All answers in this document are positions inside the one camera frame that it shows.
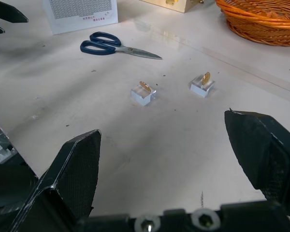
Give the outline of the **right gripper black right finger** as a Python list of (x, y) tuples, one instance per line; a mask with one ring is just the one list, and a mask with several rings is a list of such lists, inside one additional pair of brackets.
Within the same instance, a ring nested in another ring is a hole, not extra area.
[(234, 154), (254, 189), (280, 203), (290, 216), (290, 132), (272, 116), (224, 113)]

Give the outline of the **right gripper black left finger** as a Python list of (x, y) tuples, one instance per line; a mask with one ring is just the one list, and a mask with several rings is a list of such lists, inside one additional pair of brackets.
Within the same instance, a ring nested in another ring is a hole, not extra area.
[(101, 131), (67, 141), (11, 224), (13, 232), (72, 232), (89, 216), (98, 182)]

